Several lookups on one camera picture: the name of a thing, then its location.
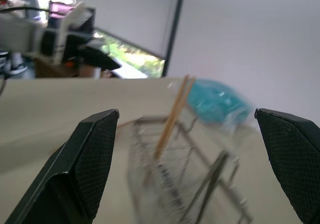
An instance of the plastic bag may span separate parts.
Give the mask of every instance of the plastic bag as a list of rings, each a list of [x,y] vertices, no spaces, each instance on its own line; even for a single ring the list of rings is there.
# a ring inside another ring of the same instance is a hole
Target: plastic bag
[[[176,89],[180,84],[171,84],[170,88]],[[197,79],[187,101],[203,123],[220,124],[228,132],[233,132],[252,113],[249,102],[235,90],[212,80]]]

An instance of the white table surface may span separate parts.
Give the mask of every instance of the white table surface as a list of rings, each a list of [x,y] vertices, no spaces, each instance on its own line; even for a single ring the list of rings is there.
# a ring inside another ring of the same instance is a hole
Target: white table surface
[[[0,97],[0,223],[13,211],[48,159],[91,114],[117,108],[119,124],[142,115],[166,115],[174,101],[172,79],[9,80]],[[188,116],[184,110],[182,119]],[[119,129],[111,171],[93,223],[134,223],[126,169],[128,127]],[[257,224],[300,224],[268,161],[261,134],[239,128],[233,137],[197,123],[192,135],[210,156],[216,138],[240,159],[236,186]]]

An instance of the wooden chopstick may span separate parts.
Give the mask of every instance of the wooden chopstick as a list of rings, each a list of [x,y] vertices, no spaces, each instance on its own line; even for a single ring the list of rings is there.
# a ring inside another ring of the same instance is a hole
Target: wooden chopstick
[[[181,113],[181,111],[183,110],[184,108],[184,105],[186,103],[186,100],[189,96],[189,93],[192,89],[192,86],[195,82],[195,77],[191,78],[189,80],[189,84],[188,84],[188,87],[186,88],[186,91],[184,92],[183,96],[182,94],[180,94],[182,88],[183,90],[185,89],[183,85],[181,85],[181,88],[180,88],[180,91],[179,91],[179,94],[175,100],[175,103],[174,103],[174,106],[173,106],[173,109],[170,113],[170,116],[168,117],[167,119],[167,122],[165,124],[165,129],[159,139],[159,142],[158,142],[158,145],[156,147],[156,150],[155,150],[155,153],[154,153],[154,158],[156,160],[159,160],[162,156],[162,153],[169,141],[169,138],[173,132],[173,129],[175,127],[175,124],[176,124],[176,121]]]

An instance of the chopstick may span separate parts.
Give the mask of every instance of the chopstick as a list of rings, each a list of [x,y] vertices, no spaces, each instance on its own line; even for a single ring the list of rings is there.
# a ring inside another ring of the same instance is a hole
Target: chopstick
[[[196,80],[195,77],[192,77],[191,79],[189,79],[189,75],[186,75],[184,77],[183,83],[180,87],[179,93],[175,99],[172,110],[168,116],[166,123],[165,123],[165,128],[164,128],[163,133],[159,139],[159,142],[157,144],[157,147],[156,147],[156,150],[154,153],[154,158],[157,161],[161,158],[163,151],[164,151],[166,145],[168,144],[170,136],[171,136],[173,129],[175,127],[176,121],[177,121],[181,111],[184,108],[184,105],[186,103],[186,100],[189,96],[189,93],[192,89],[192,86],[193,86],[195,80]]]

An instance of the metal dish rack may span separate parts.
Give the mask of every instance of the metal dish rack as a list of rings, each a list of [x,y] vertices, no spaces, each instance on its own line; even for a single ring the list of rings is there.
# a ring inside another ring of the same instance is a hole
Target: metal dish rack
[[[127,177],[138,223],[251,223],[247,201],[233,184],[239,162],[232,153],[222,150],[210,163],[189,135],[192,127],[177,122],[162,158],[154,159],[165,121],[142,117],[133,125]],[[230,164],[226,182],[222,175]]]

